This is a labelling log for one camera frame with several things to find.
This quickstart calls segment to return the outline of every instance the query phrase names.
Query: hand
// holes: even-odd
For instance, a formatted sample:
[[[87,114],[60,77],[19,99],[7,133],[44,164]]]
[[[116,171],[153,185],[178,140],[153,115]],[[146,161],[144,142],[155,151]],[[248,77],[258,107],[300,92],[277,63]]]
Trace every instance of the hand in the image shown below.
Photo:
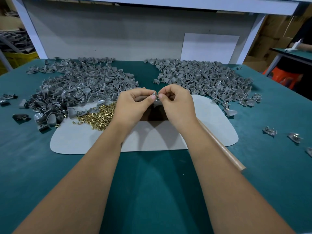
[[[155,101],[154,90],[137,88],[120,93],[112,124],[122,128],[127,136],[139,122],[146,109]]]
[[[171,84],[158,92],[166,115],[180,134],[187,132],[189,125],[198,123],[193,98],[190,92],[181,86]]]

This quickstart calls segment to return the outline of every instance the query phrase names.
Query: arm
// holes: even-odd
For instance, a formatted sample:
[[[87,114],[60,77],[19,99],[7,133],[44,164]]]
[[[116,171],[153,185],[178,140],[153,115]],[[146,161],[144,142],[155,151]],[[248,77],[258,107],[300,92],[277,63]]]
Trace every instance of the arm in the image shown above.
[[[134,89],[120,94],[107,129],[14,234],[99,233],[122,142],[154,102],[153,93]]]
[[[294,233],[199,124],[189,91],[169,85],[158,96],[188,146],[214,233]]]

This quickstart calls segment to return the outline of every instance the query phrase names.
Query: forearm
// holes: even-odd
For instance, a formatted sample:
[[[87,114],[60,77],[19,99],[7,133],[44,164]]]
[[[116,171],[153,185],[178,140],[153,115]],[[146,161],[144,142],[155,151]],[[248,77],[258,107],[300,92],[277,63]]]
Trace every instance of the forearm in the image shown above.
[[[124,138],[108,126],[14,233],[99,233]]]
[[[193,128],[182,136],[194,163],[216,234],[294,233],[200,124],[194,123]]]

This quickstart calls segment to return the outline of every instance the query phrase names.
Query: wall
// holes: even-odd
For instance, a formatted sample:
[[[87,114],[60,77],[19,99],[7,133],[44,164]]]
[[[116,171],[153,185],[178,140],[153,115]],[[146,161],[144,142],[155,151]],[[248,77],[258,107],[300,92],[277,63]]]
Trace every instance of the wall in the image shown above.
[[[23,0],[49,58],[180,58],[184,33],[240,36],[236,63],[255,15]]]

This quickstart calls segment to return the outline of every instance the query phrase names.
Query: pile of brass rivets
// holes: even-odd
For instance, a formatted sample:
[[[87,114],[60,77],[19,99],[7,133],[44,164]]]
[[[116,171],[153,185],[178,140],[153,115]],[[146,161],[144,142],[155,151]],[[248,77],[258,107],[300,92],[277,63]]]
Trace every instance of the pile of brass rivets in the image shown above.
[[[108,127],[111,119],[114,116],[116,102],[110,105],[102,105],[99,107],[98,113],[89,113],[81,117],[77,117],[80,121],[78,124],[87,123],[92,126],[92,129],[104,130]]]

